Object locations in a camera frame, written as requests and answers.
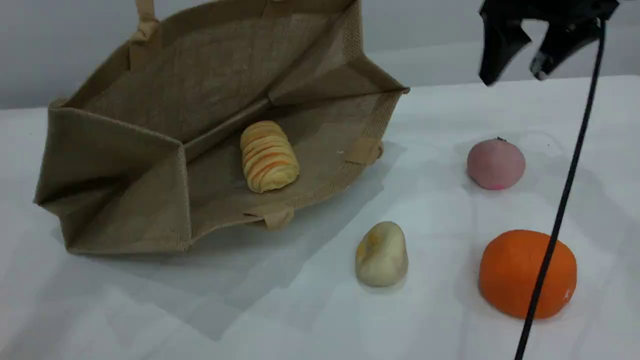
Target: white clay lump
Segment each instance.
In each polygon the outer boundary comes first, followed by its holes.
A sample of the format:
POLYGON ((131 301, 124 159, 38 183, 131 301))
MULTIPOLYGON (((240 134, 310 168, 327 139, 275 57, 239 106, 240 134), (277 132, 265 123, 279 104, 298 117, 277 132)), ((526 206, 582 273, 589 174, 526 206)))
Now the white clay lump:
POLYGON ((381 222, 364 236, 356 251, 356 276, 369 286, 391 286, 404 279, 409 257, 402 229, 381 222))

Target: black wire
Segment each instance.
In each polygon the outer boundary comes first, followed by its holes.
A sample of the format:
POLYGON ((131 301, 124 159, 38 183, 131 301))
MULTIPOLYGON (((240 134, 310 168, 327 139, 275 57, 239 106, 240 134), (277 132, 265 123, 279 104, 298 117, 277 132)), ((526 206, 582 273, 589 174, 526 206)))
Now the black wire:
POLYGON ((578 160, 580 159, 580 151, 582 150, 582 143, 584 142, 584 135, 587 132, 587 125, 589 124, 589 117, 591 116, 591 108, 593 107, 593 98, 596 93, 596 86, 598 84, 598 77, 600 76, 600 64, 602 63, 602 55, 604 53, 604 38, 605 38, 605 21, 600 19, 600 40, 598 44, 598 54, 596 55, 596 63, 593 67, 593 75, 591 76, 591 87, 589 88, 589 96, 587 97, 587 105, 584 109, 584 117, 582 118, 582 125, 580 126, 580 132, 578 133, 578 140, 575 144, 575 150, 573 151, 573 159, 571 160, 571 166, 569 167, 569 174, 566 177, 564 183, 564 190, 562 197, 560 198, 560 206, 556 214, 556 222, 554 222, 554 229, 551 232, 551 239, 549 239, 549 245, 547 245, 547 252, 540 266, 540 272, 538 273, 538 279, 536 280, 536 286, 533 289, 531 295, 531 301, 529 303, 529 310, 527 317, 524 321, 524 327, 522 328, 522 334, 520 335, 520 342, 518 343, 518 350, 516 351, 515 360, 522 360, 524 356, 524 350, 527 346, 527 340, 529 339, 529 333, 531 332, 531 325, 533 324, 533 316, 536 314, 536 307, 540 299, 540 293, 542 292, 542 285, 545 282, 545 276, 551 263, 551 256, 556 248, 556 242, 558 239, 558 233, 560 232, 560 226, 562 225, 562 219, 564 216, 564 210, 566 209, 566 203, 569 200, 569 193, 571 192, 571 186, 573 184, 573 178, 575 177, 575 171, 578 167, 578 160))

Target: orange ball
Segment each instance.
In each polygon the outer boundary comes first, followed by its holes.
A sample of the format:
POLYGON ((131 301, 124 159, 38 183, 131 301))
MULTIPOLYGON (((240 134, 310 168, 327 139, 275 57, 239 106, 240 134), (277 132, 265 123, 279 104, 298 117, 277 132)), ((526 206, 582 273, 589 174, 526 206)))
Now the orange ball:
MULTIPOLYGON (((480 262, 479 287, 495 308, 524 319, 550 236, 536 231, 512 230, 493 239, 480 262)), ((569 303, 578 278, 571 250, 558 241, 542 286, 535 319, 554 316, 569 303)))

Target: striped bread roll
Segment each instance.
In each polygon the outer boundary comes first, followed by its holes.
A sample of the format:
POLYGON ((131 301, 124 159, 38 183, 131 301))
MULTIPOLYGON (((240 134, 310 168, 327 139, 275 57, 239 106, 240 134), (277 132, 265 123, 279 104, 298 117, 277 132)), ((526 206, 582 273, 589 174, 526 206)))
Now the striped bread roll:
POLYGON ((260 121, 240 136, 243 172, 253 192, 263 193, 293 183, 300 165, 287 135, 273 121, 260 121))

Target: pink ball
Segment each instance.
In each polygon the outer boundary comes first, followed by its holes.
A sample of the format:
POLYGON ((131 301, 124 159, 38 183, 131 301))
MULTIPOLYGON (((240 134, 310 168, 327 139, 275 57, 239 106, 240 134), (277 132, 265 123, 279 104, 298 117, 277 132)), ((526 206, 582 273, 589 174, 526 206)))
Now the pink ball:
POLYGON ((501 138, 477 143, 467 157, 467 174, 487 190, 512 187, 524 174, 524 168, 520 149, 501 138))

